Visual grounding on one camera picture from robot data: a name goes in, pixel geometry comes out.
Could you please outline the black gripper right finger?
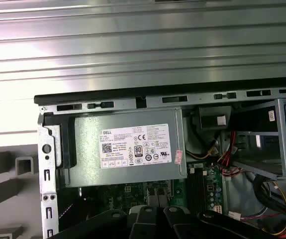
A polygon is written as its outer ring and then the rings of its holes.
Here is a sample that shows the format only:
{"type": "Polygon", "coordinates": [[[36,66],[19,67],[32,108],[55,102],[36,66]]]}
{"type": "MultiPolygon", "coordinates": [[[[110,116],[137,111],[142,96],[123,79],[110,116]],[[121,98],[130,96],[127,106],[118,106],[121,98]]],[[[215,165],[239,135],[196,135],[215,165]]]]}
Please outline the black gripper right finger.
{"type": "Polygon", "coordinates": [[[182,208],[164,208],[170,228],[178,239],[276,239],[256,227],[215,211],[186,214],[182,208]]]}

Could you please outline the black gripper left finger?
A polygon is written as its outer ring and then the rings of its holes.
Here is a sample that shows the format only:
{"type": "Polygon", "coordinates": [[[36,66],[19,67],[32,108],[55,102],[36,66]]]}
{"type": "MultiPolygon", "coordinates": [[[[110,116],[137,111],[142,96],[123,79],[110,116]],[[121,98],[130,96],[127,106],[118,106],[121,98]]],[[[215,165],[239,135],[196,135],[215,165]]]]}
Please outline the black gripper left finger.
{"type": "Polygon", "coordinates": [[[52,239],[155,239],[158,208],[142,206],[137,213],[108,210],[70,227],[52,239]]]}

